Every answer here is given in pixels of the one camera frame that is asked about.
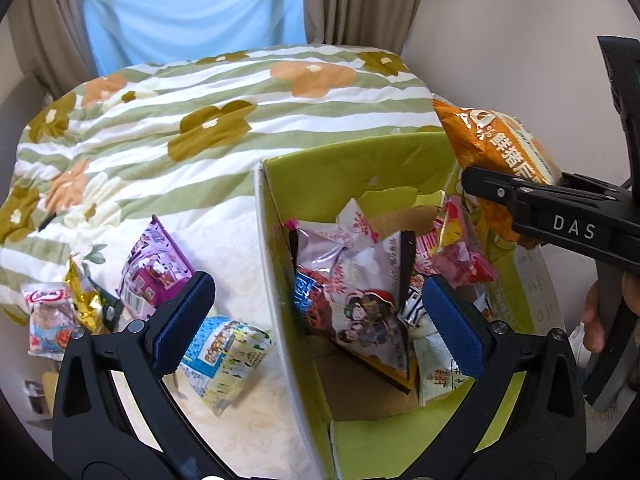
cardboard box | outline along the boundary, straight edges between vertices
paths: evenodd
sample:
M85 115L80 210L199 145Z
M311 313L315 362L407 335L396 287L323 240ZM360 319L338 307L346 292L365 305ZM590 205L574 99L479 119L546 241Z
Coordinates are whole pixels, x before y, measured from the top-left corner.
M415 398L400 399L368 370L353 368L359 367L353 360L310 341L292 304L294 272L282 225L289 219L334 222L349 199L371 190L411 186L420 194L440 189L456 192L459 176L447 137L441 132L332 144L264 161L256 170L258 235L274 338L296 421L322 478L398 476L443 428L471 384L416 408ZM501 240L484 240L484 245L501 273L490 288L494 314L520 332L546 333L553 326L562 326L541 251L529 253ZM347 379L354 386L340 384ZM514 377L482 447L501 434L522 379L521 375ZM356 404L357 395L350 395L347 387L376 393ZM378 415L383 418L372 420Z

bed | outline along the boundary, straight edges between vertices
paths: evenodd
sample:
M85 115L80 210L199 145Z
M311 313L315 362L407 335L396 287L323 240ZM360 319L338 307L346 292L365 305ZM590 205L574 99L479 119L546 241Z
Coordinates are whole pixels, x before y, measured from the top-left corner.
M70 255L115 290L155 214L216 279L217 310L269 329L255 165L332 142L441 130L431 101L395 54L329 45L138 65L89 81L20 138L0 208L0 308L25 324L20 284L61 281ZM154 445L124 378L115 379L136 433ZM179 373L170 390L237 474L310 478L276 352L220 418Z

gold foil wrapper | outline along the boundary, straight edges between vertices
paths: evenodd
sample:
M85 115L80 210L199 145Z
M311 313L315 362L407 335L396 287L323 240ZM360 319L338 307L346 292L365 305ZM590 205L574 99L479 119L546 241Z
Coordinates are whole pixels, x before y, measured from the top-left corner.
M71 258L69 258L69 270L65 276L65 283L71 292L71 300L76 306L78 321L92 334L99 334L103 327L102 298Z

blue window shade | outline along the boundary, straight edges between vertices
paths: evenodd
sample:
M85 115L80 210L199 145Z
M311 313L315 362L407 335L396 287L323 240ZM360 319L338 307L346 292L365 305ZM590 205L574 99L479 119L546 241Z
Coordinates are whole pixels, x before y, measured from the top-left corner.
M82 0L98 72L306 43L303 0Z

barcode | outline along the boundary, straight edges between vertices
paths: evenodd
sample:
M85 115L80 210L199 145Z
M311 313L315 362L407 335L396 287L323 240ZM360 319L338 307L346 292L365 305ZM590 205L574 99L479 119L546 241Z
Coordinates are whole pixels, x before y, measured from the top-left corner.
M145 298L141 298L137 294L131 292L126 286L122 287L120 299L129 310L132 310L136 314L141 314L142 309L149 305Z

